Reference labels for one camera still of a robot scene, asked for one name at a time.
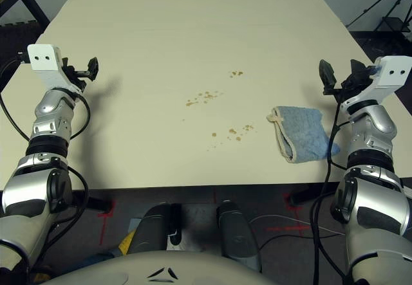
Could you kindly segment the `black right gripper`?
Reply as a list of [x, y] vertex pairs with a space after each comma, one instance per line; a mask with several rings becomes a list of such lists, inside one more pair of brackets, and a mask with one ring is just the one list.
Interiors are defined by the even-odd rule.
[[362, 62], [351, 59], [351, 74], [341, 83], [341, 88], [335, 88], [336, 78], [331, 64], [323, 59], [319, 61], [319, 76], [323, 83], [323, 95], [331, 95], [337, 103], [358, 95], [371, 83], [370, 69]]

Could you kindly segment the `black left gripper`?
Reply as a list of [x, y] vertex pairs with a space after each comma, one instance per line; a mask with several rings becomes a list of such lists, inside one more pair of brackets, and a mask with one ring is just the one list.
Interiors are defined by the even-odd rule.
[[70, 86], [75, 88], [75, 91], [84, 92], [86, 88], [86, 82], [83, 78], [89, 78], [90, 81], [94, 81], [98, 74], [98, 59], [93, 57], [88, 62], [87, 71], [76, 71], [74, 67], [68, 65], [68, 58], [62, 58], [62, 71], [69, 80]]

